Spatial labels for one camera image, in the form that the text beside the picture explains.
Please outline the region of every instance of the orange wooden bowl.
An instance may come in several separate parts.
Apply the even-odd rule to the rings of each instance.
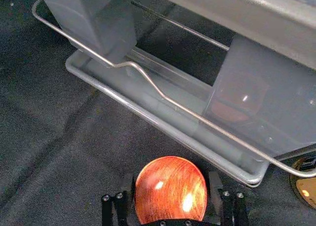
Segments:
[[[147,164],[136,180],[135,209],[141,224],[162,219],[202,220],[206,183],[190,161],[166,156]]]

